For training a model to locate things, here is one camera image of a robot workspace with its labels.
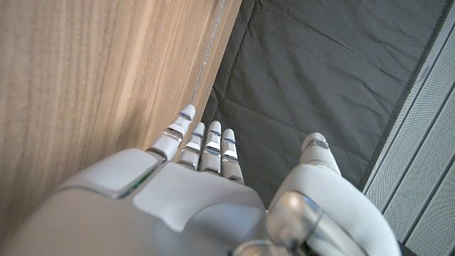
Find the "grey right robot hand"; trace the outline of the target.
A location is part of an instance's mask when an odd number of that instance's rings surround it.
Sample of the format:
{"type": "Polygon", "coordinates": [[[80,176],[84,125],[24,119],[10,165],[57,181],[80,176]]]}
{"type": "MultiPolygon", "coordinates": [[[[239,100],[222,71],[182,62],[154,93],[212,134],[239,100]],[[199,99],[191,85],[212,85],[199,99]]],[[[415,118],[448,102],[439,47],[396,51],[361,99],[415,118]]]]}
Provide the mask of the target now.
{"type": "Polygon", "coordinates": [[[265,206],[235,134],[186,106],[145,151],[125,149],[62,184],[2,255],[400,255],[382,213],[342,177],[326,138],[265,206]]]}

